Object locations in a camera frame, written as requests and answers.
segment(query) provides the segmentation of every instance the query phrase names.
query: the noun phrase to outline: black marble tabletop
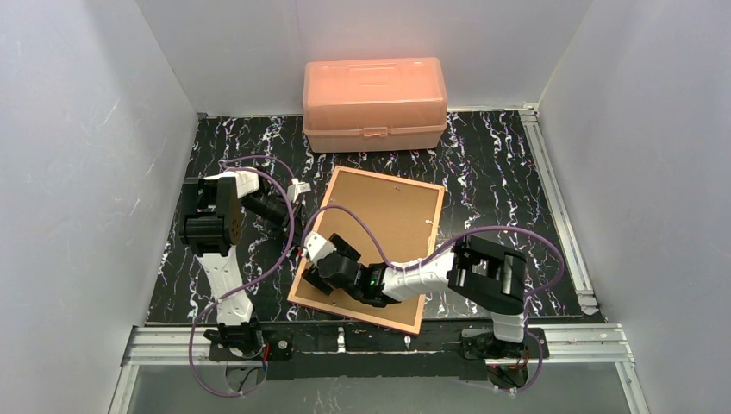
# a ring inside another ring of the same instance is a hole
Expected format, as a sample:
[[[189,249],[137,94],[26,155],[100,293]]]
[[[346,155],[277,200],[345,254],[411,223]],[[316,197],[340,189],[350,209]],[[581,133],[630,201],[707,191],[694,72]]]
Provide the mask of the black marble tabletop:
[[[300,180],[310,182],[304,197],[305,216],[322,202],[334,166],[350,166],[444,185],[446,192],[437,244],[477,226],[519,226],[544,235],[558,245],[551,211],[543,194],[525,131],[516,111],[453,112],[440,145],[434,150],[394,153],[313,154],[302,133],[299,116],[219,117],[202,120],[186,176],[221,171],[220,161],[252,154],[268,154],[289,164]],[[262,164],[280,183],[288,176],[281,166]],[[247,230],[237,258],[244,280],[261,275],[281,254],[283,239],[264,222],[246,213]],[[178,213],[160,263],[150,303],[149,323],[191,323],[210,303],[210,288],[202,268],[178,239]],[[537,241],[509,233],[482,237],[518,248],[528,257],[527,287],[546,283],[557,261]],[[333,315],[287,302],[298,258],[290,259],[269,279],[252,287],[249,297],[263,321],[338,319]],[[568,274],[549,292],[528,299],[532,316],[580,316],[576,292]],[[454,292],[427,296],[425,318],[485,317],[486,311]],[[207,322],[214,322],[211,312]]]

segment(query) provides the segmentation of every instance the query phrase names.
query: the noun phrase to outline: square wooden tray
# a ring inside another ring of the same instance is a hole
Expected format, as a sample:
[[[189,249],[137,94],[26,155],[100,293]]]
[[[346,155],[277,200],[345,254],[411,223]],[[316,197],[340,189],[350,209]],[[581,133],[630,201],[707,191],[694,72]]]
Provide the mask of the square wooden tray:
[[[322,205],[340,204],[352,210],[371,229],[389,260],[405,262],[434,251],[443,198],[441,185],[337,166]],[[361,253],[359,262],[364,265],[383,262],[368,234],[343,211],[325,211],[317,217],[313,229],[325,237],[340,235]],[[320,292],[302,279],[307,266],[306,260],[300,261],[287,298],[290,302],[410,334],[419,333],[424,295],[376,308],[341,290],[330,295]]]

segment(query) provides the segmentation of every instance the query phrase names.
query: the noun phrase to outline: white wall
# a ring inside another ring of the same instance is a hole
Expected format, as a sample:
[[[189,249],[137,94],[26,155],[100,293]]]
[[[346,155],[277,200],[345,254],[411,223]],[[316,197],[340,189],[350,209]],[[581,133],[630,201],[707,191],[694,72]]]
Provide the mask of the white wall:
[[[313,60],[436,56],[451,107],[538,102],[591,0],[137,0],[193,107],[302,113]]]
[[[108,410],[195,128],[134,0],[3,2],[3,412]]]
[[[731,3],[596,1],[540,105],[653,412],[728,412]]]

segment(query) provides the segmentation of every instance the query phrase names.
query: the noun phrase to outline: plastic storage box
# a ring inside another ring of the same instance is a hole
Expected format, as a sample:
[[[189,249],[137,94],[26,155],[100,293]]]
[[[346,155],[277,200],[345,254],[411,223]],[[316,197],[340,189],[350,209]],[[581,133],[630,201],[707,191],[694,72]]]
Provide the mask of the plastic storage box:
[[[303,108],[316,153],[434,148],[447,128],[436,58],[309,63]]]

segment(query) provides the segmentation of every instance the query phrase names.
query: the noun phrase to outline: toolbox lid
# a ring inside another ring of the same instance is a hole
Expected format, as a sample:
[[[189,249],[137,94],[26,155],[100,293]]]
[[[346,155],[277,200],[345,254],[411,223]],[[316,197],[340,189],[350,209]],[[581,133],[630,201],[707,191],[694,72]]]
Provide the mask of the toolbox lid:
[[[303,109],[306,134],[443,129],[447,90],[436,58],[311,62]]]

